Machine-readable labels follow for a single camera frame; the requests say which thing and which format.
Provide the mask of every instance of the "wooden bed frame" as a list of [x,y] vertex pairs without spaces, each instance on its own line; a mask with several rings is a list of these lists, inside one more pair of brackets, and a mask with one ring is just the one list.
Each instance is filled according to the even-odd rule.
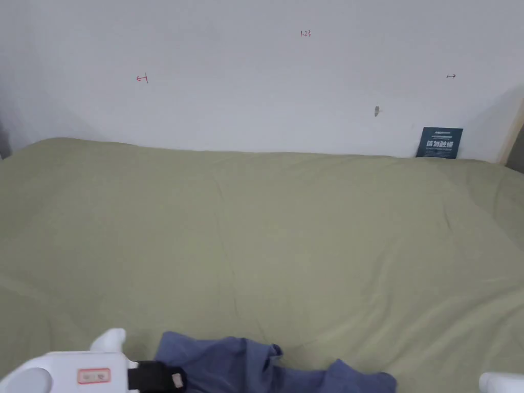
[[511,125],[499,162],[508,168],[524,173],[524,100]]

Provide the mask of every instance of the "bed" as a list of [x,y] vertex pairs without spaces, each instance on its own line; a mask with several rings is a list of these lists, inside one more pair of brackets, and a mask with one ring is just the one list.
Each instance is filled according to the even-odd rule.
[[474,160],[49,139],[0,161],[0,374],[111,327],[340,358],[399,392],[524,372],[524,175]]

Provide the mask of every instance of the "black clip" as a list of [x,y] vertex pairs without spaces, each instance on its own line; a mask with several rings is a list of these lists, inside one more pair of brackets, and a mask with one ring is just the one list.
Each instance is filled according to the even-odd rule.
[[138,362],[138,368],[127,370],[128,389],[140,393],[182,393],[188,385],[185,371],[161,362]]

